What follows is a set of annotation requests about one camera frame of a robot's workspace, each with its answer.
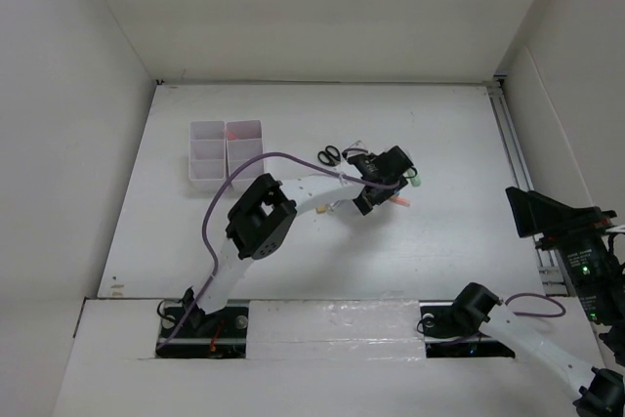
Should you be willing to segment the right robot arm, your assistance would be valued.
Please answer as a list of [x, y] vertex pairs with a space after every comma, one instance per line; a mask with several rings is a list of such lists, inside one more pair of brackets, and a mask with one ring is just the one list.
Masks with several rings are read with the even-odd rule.
[[[576, 319], [586, 318], [586, 342], [603, 342], [618, 364], [624, 362], [624, 264], [615, 239], [624, 232], [616, 214], [597, 206], [576, 208], [537, 191], [507, 188], [519, 237], [534, 238], [539, 251], [558, 255], [578, 302]], [[561, 385], [579, 416], [621, 416], [624, 375], [580, 347], [554, 321], [533, 312], [515, 312], [510, 300], [471, 283], [453, 301], [450, 317], [463, 336], [479, 334], [504, 345]]]

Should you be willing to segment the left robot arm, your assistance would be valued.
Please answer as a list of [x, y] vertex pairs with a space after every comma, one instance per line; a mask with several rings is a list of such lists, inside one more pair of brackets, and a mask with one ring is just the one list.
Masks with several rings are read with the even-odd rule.
[[[288, 153], [267, 152], [245, 161], [227, 177], [209, 203], [201, 225], [202, 241], [213, 265], [201, 286], [185, 293], [181, 326], [200, 336], [211, 333], [238, 280], [253, 262], [281, 247], [297, 217], [341, 202], [353, 203], [365, 216], [419, 176], [399, 146], [380, 154], [349, 148], [346, 154], [345, 164], [327, 167]], [[269, 173], [257, 177], [229, 209], [223, 242], [215, 248], [209, 240], [208, 225], [225, 189], [248, 167], [269, 158], [289, 160], [313, 173], [287, 181]]]

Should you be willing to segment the clear glue bottle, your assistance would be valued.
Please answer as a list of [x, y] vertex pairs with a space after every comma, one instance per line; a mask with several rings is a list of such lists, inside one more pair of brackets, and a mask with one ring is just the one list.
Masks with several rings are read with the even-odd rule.
[[327, 211], [330, 213], [336, 212], [344, 203], [344, 200], [336, 201], [334, 203], [330, 203], [326, 206]]

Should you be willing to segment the green highlighter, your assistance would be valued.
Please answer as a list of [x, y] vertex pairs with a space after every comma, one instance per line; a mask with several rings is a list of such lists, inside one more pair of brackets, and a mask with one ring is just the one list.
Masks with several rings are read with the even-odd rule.
[[420, 173], [414, 165], [411, 165], [410, 168], [407, 170], [405, 178], [410, 184], [412, 184], [416, 188], [421, 185]]

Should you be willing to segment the white right organizer bin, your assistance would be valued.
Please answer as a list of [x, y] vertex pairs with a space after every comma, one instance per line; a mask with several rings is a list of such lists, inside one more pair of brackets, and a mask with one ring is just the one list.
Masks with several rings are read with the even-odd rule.
[[[263, 132], [260, 120], [227, 122], [226, 130], [240, 137], [239, 141], [227, 139], [227, 162], [231, 174], [245, 162], [264, 152]], [[264, 173], [265, 162], [258, 160], [236, 176], [231, 182], [231, 187], [235, 191], [244, 192]]]

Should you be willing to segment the white organizer bin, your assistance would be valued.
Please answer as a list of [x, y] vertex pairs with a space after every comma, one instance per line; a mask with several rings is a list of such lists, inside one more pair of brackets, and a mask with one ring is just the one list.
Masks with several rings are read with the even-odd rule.
[[[263, 132], [260, 120], [227, 122], [226, 130], [240, 137], [239, 141], [227, 139], [227, 162], [231, 174], [245, 162], [264, 152]], [[258, 160], [236, 176], [231, 182], [231, 187], [235, 191], [244, 192], [264, 173], [265, 162]]]
[[188, 179], [201, 192], [216, 191], [227, 177], [226, 123], [189, 124]]

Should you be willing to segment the white left organizer bin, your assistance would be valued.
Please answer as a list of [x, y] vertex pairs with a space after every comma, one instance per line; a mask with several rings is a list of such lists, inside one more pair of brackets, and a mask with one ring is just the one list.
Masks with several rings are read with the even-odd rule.
[[189, 124], [188, 179], [201, 192], [216, 191], [227, 177], [226, 123]]

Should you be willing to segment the black handled scissors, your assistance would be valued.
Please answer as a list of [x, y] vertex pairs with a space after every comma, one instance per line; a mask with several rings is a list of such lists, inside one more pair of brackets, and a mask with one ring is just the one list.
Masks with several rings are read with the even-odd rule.
[[333, 145], [328, 145], [317, 153], [317, 160], [324, 166], [336, 167], [342, 161], [342, 154]]

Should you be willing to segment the aluminium side rail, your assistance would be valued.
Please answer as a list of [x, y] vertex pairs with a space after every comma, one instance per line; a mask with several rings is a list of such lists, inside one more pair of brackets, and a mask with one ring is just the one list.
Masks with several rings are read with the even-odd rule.
[[[511, 167], [513, 185], [522, 190], [530, 190], [533, 189], [533, 183], [507, 105], [504, 83], [504, 75], [495, 75], [489, 82], [485, 83], [485, 87]], [[534, 257], [544, 292], [548, 296], [569, 296], [571, 293], [569, 279], [561, 269], [557, 254], [553, 251], [535, 250]]]

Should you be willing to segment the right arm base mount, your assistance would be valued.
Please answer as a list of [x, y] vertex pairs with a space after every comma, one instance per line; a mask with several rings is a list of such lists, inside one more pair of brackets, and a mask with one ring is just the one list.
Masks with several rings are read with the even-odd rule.
[[466, 332], [447, 315], [450, 304], [426, 303], [416, 331], [423, 336], [427, 358], [515, 358], [502, 343], [478, 332]]

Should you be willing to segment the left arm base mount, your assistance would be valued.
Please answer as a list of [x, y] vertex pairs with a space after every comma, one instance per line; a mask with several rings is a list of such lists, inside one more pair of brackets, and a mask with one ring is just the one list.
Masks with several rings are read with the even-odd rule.
[[184, 314], [179, 302], [162, 301], [157, 307], [160, 327], [155, 354], [160, 358], [243, 359], [246, 357], [249, 303], [228, 303], [216, 313], [191, 315], [173, 339]]

